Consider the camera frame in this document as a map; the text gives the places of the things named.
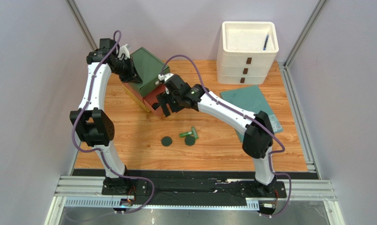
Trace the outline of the red drawer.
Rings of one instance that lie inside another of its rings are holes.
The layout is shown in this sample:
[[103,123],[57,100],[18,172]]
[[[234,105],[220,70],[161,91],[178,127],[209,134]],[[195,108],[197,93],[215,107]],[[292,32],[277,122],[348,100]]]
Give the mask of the red drawer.
[[[130,86],[130,83],[123,83],[122,85],[127,86],[130,90],[134,90]],[[162,94],[164,91],[165,91],[165,86],[163,84],[161,84],[158,87],[156,87],[153,91],[151,91],[148,95],[146,95],[145,97],[142,97],[138,92],[136,92],[136,91],[135,92],[143,98],[144,104],[150,110],[151,113],[153,113],[156,116],[162,116],[163,112],[162,112],[161,107],[159,107],[157,110],[154,110],[152,108],[152,104],[158,102],[156,96],[159,95],[159,94]]]

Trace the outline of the green top drawer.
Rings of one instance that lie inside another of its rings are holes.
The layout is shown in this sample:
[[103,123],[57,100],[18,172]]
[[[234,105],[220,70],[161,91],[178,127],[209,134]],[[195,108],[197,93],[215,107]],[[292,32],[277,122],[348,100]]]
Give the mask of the green top drawer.
[[164,62],[144,47],[133,52],[131,57],[142,83],[128,82],[127,84],[140,96],[145,97],[160,85],[157,83],[158,75]]

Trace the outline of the black round jar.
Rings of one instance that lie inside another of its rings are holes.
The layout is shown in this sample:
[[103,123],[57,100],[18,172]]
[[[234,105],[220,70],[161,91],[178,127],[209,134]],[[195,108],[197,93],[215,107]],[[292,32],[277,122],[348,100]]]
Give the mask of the black round jar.
[[154,110],[157,110],[160,107],[160,104],[158,102],[152,104],[152,108]]

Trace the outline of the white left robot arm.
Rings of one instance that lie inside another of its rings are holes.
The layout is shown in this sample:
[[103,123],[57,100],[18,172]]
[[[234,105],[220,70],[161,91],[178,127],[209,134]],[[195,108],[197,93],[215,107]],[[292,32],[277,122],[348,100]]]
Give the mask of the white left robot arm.
[[126,166],[120,160],[115,145],[115,127],[104,111],[104,101],[111,74],[117,74],[123,83],[142,83],[126,46],[120,46],[116,38],[100,39],[99,48],[86,57],[88,79],[78,110],[70,112],[73,125],[72,137],[79,137],[90,149],[75,147],[84,153],[95,152],[108,179],[125,178]]

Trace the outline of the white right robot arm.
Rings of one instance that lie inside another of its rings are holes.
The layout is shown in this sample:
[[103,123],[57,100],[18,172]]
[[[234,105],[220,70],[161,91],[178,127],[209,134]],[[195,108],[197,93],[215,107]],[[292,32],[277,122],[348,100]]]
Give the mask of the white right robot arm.
[[274,132],[267,113],[241,109],[201,84],[191,87],[177,74],[159,74],[158,80],[165,91],[156,98],[166,117],[183,109],[193,109],[230,125],[244,137],[242,148],[253,159],[256,181],[265,186],[273,182],[275,175],[267,155],[272,149]]

